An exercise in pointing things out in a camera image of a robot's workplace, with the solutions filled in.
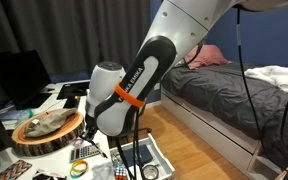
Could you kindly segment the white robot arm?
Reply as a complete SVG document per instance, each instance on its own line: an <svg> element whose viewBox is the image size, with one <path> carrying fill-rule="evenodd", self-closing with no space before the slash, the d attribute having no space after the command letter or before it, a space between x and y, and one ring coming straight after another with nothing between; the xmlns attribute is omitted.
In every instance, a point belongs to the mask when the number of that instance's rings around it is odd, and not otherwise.
<svg viewBox="0 0 288 180"><path fill-rule="evenodd" d="M127 135L154 85L208 34L232 7L261 12L288 0L164 0L133 64L91 74L86 113L107 136Z"/></svg>

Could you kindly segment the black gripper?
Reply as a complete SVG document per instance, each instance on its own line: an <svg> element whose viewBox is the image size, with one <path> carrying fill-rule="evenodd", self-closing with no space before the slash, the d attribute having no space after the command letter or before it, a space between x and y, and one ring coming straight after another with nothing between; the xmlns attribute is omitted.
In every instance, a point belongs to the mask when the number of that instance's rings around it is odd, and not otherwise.
<svg viewBox="0 0 288 180"><path fill-rule="evenodd" d="M96 121L93 117L88 115L85 116L85 120L86 120L86 132L84 134L84 137L86 140L93 140L98 130Z"/></svg>

